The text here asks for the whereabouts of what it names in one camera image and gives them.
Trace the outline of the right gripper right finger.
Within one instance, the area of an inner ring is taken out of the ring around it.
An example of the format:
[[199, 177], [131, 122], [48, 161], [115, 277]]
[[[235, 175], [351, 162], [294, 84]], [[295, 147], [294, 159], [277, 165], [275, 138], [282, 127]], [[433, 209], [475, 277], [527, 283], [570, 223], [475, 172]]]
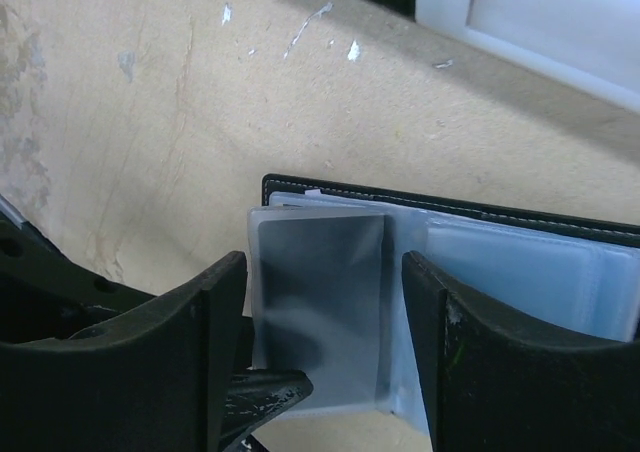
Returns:
[[418, 252], [402, 282], [437, 451], [635, 451], [639, 345], [574, 332], [456, 280]]

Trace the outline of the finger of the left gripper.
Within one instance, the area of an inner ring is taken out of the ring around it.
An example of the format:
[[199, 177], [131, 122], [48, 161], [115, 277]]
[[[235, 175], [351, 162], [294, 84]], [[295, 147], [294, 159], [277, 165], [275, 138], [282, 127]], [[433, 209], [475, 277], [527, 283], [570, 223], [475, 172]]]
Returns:
[[222, 421], [224, 451], [264, 451], [266, 447], [253, 433], [313, 392], [311, 381], [302, 371], [254, 368], [254, 338], [253, 321], [244, 316]]

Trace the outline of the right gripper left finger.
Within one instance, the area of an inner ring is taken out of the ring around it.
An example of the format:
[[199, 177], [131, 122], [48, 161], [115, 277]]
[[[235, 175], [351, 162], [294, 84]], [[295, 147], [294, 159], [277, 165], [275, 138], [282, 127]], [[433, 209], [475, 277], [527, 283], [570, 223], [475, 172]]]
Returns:
[[5, 451], [218, 451], [247, 264], [227, 254], [120, 314], [1, 280]]

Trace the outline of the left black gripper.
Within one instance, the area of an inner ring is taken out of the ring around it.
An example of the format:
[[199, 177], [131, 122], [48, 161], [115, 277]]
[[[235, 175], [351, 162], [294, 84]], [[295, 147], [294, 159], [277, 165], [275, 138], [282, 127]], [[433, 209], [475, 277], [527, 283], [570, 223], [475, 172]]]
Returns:
[[1, 215], [2, 342], [68, 339], [152, 299], [73, 263], [30, 225]]

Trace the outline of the black leather card holder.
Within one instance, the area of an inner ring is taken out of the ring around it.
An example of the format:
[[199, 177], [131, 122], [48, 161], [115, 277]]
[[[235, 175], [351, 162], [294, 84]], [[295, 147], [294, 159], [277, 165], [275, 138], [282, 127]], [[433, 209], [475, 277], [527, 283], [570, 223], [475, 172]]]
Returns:
[[445, 273], [547, 323], [639, 345], [639, 230], [635, 226], [428, 195], [269, 174], [248, 216], [252, 312], [257, 226], [296, 209], [355, 209], [384, 218], [380, 346], [369, 405], [314, 408], [297, 416], [378, 409], [430, 438], [402, 282], [402, 259], [418, 252]]

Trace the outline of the black white card sorting tray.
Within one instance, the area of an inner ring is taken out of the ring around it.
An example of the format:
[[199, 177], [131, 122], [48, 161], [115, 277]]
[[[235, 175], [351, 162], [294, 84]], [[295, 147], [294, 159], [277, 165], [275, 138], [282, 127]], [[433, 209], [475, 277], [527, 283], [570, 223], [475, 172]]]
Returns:
[[639, 109], [639, 0], [370, 1], [599, 99]]

